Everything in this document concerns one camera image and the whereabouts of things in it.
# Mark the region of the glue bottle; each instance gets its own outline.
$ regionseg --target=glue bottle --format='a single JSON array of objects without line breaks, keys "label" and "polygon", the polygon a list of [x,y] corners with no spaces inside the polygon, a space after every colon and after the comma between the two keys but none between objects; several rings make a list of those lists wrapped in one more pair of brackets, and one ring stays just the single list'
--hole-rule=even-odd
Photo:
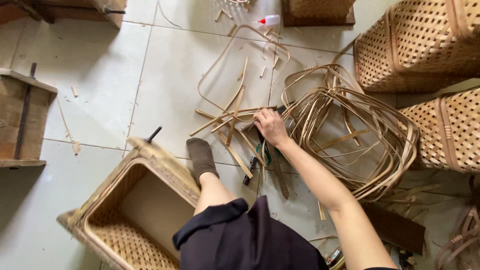
[{"label": "glue bottle", "polygon": [[265,26],[277,25],[280,23],[280,15],[268,15],[262,20],[258,21],[258,23],[264,24]]}]

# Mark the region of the woven bamboo basket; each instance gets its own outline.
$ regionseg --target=woven bamboo basket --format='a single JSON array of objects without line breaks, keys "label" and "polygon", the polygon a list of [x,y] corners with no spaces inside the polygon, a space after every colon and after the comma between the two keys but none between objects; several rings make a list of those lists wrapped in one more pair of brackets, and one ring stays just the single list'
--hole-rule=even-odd
[{"label": "woven bamboo basket", "polygon": [[480,172],[479,104],[480,88],[400,110],[420,129],[422,166]]},{"label": "woven bamboo basket", "polygon": [[480,76],[478,1],[400,1],[355,41],[368,92],[435,92]]},{"label": "woven bamboo basket", "polygon": [[284,26],[354,25],[355,0],[282,0]]},{"label": "woven bamboo basket", "polygon": [[[87,202],[57,220],[114,269],[180,269],[180,254],[171,238],[192,217],[200,190],[191,172],[160,146],[140,138],[129,142],[134,149]],[[163,190],[150,195],[156,205],[144,200],[148,191],[139,193],[144,202],[138,207],[132,198],[139,197],[137,191],[147,176]],[[182,218],[179,207],[191,215]]]}]

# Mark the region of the white tile floor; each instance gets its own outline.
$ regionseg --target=white tile floor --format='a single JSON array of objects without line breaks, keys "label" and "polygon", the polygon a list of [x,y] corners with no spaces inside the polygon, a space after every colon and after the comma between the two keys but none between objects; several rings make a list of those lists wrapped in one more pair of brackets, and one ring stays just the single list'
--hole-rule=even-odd
[{"label": "white tile floor", "polygon": [[[239,32],[226,59],[206,78],[201,92],[219,104],[227,103],[238,87],[232,76],[240,73],[248,57],[242,107],[280,105],[279,94],[287,74],[330,63],[336,52],[370,27],[394,2],[396,0],[357,0],[354,5],[357,23],[353,27],[302,27],[303,35],[300,35],[293,29],[277,26],[274,30],[281,34],[279,41],[287,45],[291,60],[286,64],[285,53],[269,45],[280,56],[273,72],[272,52],[265,49],[265,60],[260,56],[264,41],[251,32]],[[215,23],[219,8],[224,8],[234,20],[223,14]],[[170,24],[162,11],[182,29]],[[280,0],[257,0],[249,13],[219,0],[162,1],[161,10],[155,0],[130,0],[120,31],[107,23],[68,19],[60,19],[54,25],[31,19],[1,25],[0,68],[28,74],[31,63],[37,62],[36,77],[59,89],[57,99],[66,123],[73,139],[80,141],[82,150],[78,156],[73,155],[58,103],[53,102],[41,157],[48,161],[47,166],[43,170],[0,171],[0,269],[108,269],[96,255],[70,238],[56,223],[56,216],[81,206],[118,164],[124,151],[130,149],[125,143],[129,135],[146,137],[162,125],[164,129],[155,141],[190,166],[185,140],[207,121],[195,114],[194,109],[219,113],[198,95],[198,81],[229,42],[227,32],[234,22],[248,24],[274,13],[280,14]],[[351,51],[339,62],[354,73]],[[263,66],[266,70],[260,78]],[[264,99],[277,77],[271,98]],[[317,85],[321,79],[321,76],[312,76],[302,83]],[[78,88],[77,98],[73,97],[71,86]],[[299,86],[292,89],[291,99],[302,94],[295,91]],[[381,98],[392,105],[397,103],[395,95]],[[332,139],[343,132],[334,125],[329,131]],[[256,170],[254,179],[246,187],[241,184],[242,170],[217,135],[205,129],[196,136],[211,144],[221,180],[237,196],[251,204],[259,195],[267,195],[272,216],[307,239],[335,233],[328,218],[320,221],[315,198],[286,162],[283,170],[288,172],[285,178],[291,191],[288,201],[281,197],[274,173],[267,171],[266,181],[259,183]],[[251,136],[255,141],[256,134]],[[232,146],[248,163],[252,152],[241,143],[241,138],[234,137]],[[444,187],[440,192],[461,195],[468,192],[464,176],[432,174],[429,170],[409,172],[402,186],[452,183],[449,180],[457,178],[462,184]],[[438,244],[447,241],[446,234],[439,232],[447,232],[450,225],[445,224],[438,230],[435,222],[460,207],[461,202],[428,207],[430,211],[423,223],[427,226],[428,241],[435,239]],[[321,251],[327,252],[337,244],[327,242]],[[432,247],[428,259],[417,260],[425,265],[421,269],[431,269],[427,265],[436,251]]]}]

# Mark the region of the leg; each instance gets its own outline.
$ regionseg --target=leg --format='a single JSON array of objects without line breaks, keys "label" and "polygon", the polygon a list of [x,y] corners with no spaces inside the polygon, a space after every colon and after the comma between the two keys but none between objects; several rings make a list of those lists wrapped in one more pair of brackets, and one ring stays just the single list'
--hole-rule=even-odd
[{"label": "leg", "polygon": [[202,191],[194,215],[202,212],[209,206],[226,204],[237,198],[225,188],[214,173],[204,172],[200,175],[199,180]]},{"label": "leg", "polygon": [[210,145],[202,139],[192,138],[187,141],[187,149],[192,159],[197,184],[202,189],[194,215],[210,205],[226,204],[236,199],[237,197],[223,186],[218,177]]}]

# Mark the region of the foot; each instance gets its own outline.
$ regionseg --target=foot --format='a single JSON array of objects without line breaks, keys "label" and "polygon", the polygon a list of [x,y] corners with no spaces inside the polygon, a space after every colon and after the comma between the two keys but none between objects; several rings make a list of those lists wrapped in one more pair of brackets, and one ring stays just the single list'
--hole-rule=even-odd
[{"label": "foot", "polygon": [[198,185],[200,185],[200,175],[204,172],[212,172],[219,177],[213,162],[212,150],[206,141],[199,138],[188,139],[187,150],[193,163],[193,173]]}]

